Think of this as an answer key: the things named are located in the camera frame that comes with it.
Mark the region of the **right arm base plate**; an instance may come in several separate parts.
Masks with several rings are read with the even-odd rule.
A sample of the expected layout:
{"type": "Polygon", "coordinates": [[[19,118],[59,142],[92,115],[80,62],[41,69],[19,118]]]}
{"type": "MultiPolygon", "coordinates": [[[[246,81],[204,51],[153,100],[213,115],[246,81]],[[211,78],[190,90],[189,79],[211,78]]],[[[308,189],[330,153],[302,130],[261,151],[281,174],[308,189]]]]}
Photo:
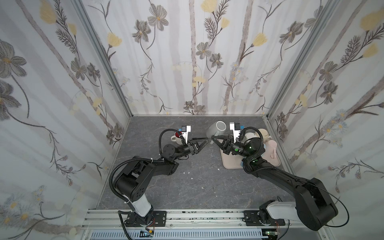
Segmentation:
{"type": "Polygon", "coordinates": [[[248,227],[255,226],[285,226],[286,222],[282,219],[272,219],[272,217],[265,210],[261,211],[244,211],[243,221],[248,227]]]}

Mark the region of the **white mug red inside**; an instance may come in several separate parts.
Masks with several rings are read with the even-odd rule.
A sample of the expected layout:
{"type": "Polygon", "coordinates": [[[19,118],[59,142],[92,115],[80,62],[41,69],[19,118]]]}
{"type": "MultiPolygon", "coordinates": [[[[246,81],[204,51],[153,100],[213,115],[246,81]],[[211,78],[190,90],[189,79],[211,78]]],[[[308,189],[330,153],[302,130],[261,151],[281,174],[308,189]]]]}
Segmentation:
{"type": "Polygon", "coordinates": [[[178,144],[178,145],[183,144],[182,139],[180,137],[180,134],[178,132],[175,132],[175,134],[173,136],[171,136],[171,141],[178,144]]]}

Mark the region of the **beige plastic tray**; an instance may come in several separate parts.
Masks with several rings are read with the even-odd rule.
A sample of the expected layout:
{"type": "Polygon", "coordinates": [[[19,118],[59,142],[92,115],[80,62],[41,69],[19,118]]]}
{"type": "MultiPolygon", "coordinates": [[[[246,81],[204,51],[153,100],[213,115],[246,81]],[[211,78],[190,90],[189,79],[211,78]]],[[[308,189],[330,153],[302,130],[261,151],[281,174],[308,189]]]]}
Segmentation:
{"type": "MultiPolygon", "coordinates": [[[[281,161],[280,159],[278,158],[277,154],[275,154],[275,157],[274,158],[271,158],[271,156],[273,155],[273,149],[271,149],[270,147],[266,146],[266,144],[264,144],[264,147],[265,147],[265,152],[262,154],[262,158],[264,160],[266,160],[268,163],[272,164],[273,166],[275,167],[278,167],[281,165],[281,161]]],[[[221,153],[221,157],[222,157],[222,161],[223,161],[223,165],[226,169],[241,169],[243,166],[242,166],[242,159],[243,157],[240,156],[240,155],[226,155],[223,153],[222,150],[220,150],[220,153],[221,153]]]]}

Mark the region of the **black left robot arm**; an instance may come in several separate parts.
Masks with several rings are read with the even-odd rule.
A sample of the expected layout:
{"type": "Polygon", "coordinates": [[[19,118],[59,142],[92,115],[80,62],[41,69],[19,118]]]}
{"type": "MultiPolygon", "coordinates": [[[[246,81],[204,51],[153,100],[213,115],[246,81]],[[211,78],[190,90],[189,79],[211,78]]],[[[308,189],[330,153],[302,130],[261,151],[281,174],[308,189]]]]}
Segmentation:
{"type": "Polygon", "coordinates": [[[154,208],[145,192],[152,177],[172,175],[179,166],[177,160],[198,154],[209,142],[208,138],[193,138],[177,147],[167,144],[157,160],[135,156],[116,166],[110,173],[109,187],[131,209],[130,213],[118,212],[119,216],[128,216],[127,220],[122,220],[123,225],[151,225],[154,222],[154,208]]]}

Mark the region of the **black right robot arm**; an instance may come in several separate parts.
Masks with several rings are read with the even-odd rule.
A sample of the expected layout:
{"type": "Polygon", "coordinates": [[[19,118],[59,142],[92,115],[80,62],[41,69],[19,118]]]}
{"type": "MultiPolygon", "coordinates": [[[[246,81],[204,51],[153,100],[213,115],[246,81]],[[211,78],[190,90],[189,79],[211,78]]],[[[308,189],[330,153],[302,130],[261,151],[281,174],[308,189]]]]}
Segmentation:
{"type": "Polygon", "coordinates": [[[224,154],[242,156],[243,169],[247,174],[269,181],[294,197],[293,202],[270,200],[261,205],[259,218],[262,223],[300,221],[310,230],[317,231],[338,215],[331,195],[320,180],[292,175],[263,159],[265,148],[261,138],[251,138],[242,143],[224,135],[212,136],[212,141],[224,154]]]}

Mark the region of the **light grey mug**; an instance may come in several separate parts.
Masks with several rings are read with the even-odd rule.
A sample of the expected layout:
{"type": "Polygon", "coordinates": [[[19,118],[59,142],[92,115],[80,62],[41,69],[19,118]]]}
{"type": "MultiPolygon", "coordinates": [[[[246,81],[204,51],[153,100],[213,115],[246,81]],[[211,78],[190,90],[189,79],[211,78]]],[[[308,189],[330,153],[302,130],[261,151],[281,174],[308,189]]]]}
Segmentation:
{"type": "Polygon", "coordinates": [[[212,136],[223,135],[226,129],[227,125],[223,121],[214,122],[206,131],[207,138],[211,139],[212,136]]]}

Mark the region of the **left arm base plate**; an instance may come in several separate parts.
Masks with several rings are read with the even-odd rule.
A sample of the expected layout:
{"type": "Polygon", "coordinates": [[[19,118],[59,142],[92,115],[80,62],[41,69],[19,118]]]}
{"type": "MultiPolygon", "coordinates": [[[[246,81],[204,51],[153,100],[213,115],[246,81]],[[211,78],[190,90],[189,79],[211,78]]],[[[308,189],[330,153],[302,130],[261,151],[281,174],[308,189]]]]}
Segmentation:
{"type": "Polygon", "coordinates": [[[123,217],[126,227],[165,227],[167,220],[166,211],[152,211],[145,217],[141,217],[135,212],[128,212],[123,215],[126,215],[123,217]]]}

